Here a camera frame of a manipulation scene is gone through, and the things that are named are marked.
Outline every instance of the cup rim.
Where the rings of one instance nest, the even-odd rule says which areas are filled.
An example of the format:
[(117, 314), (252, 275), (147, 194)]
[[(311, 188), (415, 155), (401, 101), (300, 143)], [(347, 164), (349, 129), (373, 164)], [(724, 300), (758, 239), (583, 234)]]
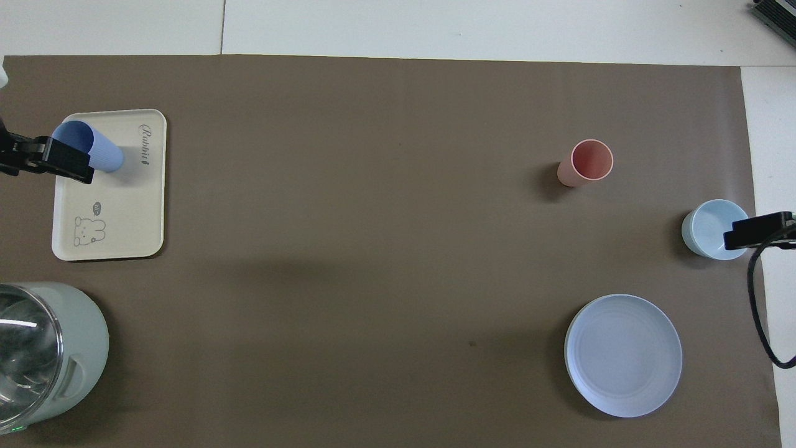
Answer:
[[(85, 146), (87, 146), (88, 149), (85, 149), (84, 147), (75, 146), (73, 141), (72, 142), (65, 142), (65, 141), (61, 140), (61, 138), (63, 138), (63, 136), (60, 136), (60, 135), (56, 136), (57, 134), (64, 132), (65, 129), (75, 128), (75, 127), (79, 128), (78, 132), (81, 135), (83, 135), (87, 139), (89, 139), (89, 140), (87, 140), (85, 142), (81, 142), (81, 143), (85, 143)], [(53, 138), (55, 140), (61, 141), (64, 144), (70, 145), (70, 146), (74, 147), (76, 150), (78, 150), (80, 152), (84, 152), (86, 154), (88, 154), (89, 152), (91, 152), (92, 149), (94, 149), (94, 144), (96, 143), (96, 140), (97, 140), (94, 128), (92, 128), (92, 126), (90, 124), (86, 123), (83, 120), (67, 120), (67, 121), (62, 122), (61, 124), (56, 126), (55, 130), (53, 131)]]
[[(608, 151), (608, 156), (611, 158), (611, 167), (608, 168), (608, 171), (604, 175), (602, 175), (600, 177), (586, 177), (586, 176), (580, 174), (580, 171), (578, 171), (578, 169), (575, 168), (575, 150), (578, 149), (578, 146), (580, 146), (581, 144), (586, 143), (586, 142), (599, 143), (600, 145), (602, 145)], [(575, 172), (575, 174), (578, 175), (578, 177), (580, 177), (581, 179), (584, 179), (584, 180), (588, 180), (588, 181), (594, 182), (595, 180), (605, 179), (606, 177), (608, 177), (608, 175), (611, 173), (611, 171), (614, 170), (614, 152), (611, 150), (611, 148), (608, 145), (605, 144), (605, 142), (603, 142), (601, 140), (597, 140), (597, 139), (580, 140), (574, 147), (572, 147), (572, 151), (569, 152), (569, 163), (572, 165), (572, 170)]]

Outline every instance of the black cable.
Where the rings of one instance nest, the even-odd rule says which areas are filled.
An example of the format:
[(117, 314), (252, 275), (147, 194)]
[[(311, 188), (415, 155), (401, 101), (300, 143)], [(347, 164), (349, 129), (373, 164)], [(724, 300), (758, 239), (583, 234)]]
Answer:
[(775, 366), (786, 369), (792, 368), (796, 366), (796, 356), (791, 358), (790, 361), (783, 363), (782, 361), (777, 358), (774, 354), (774, 351), (771, 350), (771, 346), (768, 344), (768, 338), (766, 338), (766, 333), (763, 332), (763, 324), (760, 323), (760, 314), (757, 311), (757, 299), (755, 298), (755, 266), (757, 265), (757, 259), (760, 258), (760, 254), (766, 249), (768, 246), (771, 245), (772, 242), (775, 240), (784, 237), (788, 233), (796, 230), (796, 224), (791, 224), (789, 226), (785, 226), (780, 230), (777, 230), (771, 236), (766, 238), (764, 242), (758, 246), (755, 252), (751, 255), (749, 259), (749, 268), (747, 269), (747, 287), (749, 289), (749, 305), (751, 306), (751, 316), (755, 319), (755, 328), (757, 328), (757, 335), (760, 336), (760, 342), (763, 343), (763, 349), (766, 351), (768, 358), (774, 363)]

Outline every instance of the pink cup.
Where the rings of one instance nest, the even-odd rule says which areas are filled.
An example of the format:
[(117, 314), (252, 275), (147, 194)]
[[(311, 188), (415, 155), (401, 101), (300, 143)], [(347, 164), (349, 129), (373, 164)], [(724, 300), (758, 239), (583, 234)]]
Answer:
[(567, 187), (580, 187), (605, 179), (614, 167), (614, 155), (599, 140), (584, 140), (558, 166), (558, 180)]

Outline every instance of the cup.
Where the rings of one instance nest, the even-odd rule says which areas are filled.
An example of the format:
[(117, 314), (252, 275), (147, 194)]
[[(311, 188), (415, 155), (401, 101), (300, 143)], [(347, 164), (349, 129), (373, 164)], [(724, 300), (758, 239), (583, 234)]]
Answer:
[(732, 223), (748, 218), (741, 207), (727, 199), (713, 199), (692, 210), (683, 220), (681, 233), (685, 245), (695, 254), (714, 260), (732, 260), (746, 249), (727, 250), (724, 232)]
[(124, 163), (122, 150), (85, 121), (61, 123), (55, 128), (53, 138), (88, 154), (88, 166), (95, 170), (111, 173)]
[(614, 155), (605, 143), (588, 139), (572, 149), (558, 165), (558, 180), (567, 187), (580, 187), (605, 179), (614, 167)]

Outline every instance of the electric kettle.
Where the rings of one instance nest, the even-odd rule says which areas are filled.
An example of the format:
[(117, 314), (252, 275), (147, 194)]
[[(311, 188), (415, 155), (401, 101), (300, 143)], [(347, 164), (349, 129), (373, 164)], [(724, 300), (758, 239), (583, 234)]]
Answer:
[(79, 289), (0, 284), (0, 434), (74, 407), (100, 379), (107, 350), (102, 312)]

